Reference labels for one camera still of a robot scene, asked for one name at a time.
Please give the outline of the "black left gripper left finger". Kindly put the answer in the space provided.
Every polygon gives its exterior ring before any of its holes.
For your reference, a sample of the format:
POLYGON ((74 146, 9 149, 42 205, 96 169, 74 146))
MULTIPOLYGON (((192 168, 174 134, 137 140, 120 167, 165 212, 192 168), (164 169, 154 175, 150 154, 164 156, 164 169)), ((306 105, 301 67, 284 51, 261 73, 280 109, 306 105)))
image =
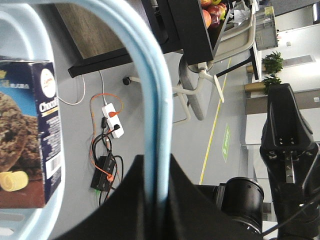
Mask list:
POLYGON ((136 155, 111 197, 58 240, 145 240, 144 156, 136 155))

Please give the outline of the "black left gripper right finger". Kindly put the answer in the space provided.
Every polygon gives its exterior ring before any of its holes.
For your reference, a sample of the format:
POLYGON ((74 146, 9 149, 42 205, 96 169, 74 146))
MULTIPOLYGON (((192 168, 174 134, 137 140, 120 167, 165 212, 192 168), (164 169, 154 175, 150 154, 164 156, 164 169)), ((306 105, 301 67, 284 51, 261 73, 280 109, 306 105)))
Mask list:
POLYGON ((246 177, 193 184, 170 157, 164 240, 260 240, 262 189, 246 177))

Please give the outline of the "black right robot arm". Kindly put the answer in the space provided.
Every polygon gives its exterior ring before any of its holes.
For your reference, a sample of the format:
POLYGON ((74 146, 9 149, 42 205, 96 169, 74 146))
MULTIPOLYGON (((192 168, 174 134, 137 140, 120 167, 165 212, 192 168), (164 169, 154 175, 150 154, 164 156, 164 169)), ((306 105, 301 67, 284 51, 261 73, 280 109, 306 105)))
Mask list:
POLYGON ((267 169, 276 225, 263 230, 262 187, 246 177, 215 186, 212 201, 247 240, 276 232, 279 240, 320 237, 320 146, 303 118, 291 86, 272 85, 259 153, 267 169))

